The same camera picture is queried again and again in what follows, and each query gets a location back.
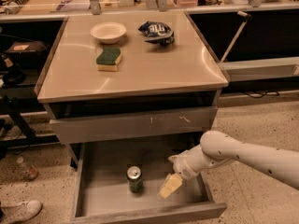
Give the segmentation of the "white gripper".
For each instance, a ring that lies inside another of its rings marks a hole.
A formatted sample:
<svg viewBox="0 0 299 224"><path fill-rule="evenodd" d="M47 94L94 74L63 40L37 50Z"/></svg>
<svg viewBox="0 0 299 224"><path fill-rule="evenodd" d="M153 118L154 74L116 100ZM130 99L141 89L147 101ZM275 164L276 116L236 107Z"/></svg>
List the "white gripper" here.
<svg viewBox="0 0 299 224"><path fill-rule="evenodd" d="M158 192L160 199L168 198L172 193L179 189L182 185L182 179L190 180L199 175L187 162L187 152L184 151L178 155L168 157L168 160L173 163L175 174L168 174L164 183Z"/></svg>

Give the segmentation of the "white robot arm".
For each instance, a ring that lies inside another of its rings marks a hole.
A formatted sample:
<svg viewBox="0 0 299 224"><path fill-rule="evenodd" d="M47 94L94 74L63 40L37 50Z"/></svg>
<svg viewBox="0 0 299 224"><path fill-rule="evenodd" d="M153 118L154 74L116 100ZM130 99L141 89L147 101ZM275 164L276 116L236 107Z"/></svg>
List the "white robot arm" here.
<svg viewBox="0 0 299 224"><path fill-rule="evenodd" d="M205 132L200 144L168 158L173 174L166 177L158 196L168 198L184 180L227 161L239 161L265 175L299 189L299 153L296 151L245 143L218 131Z"/></svg>

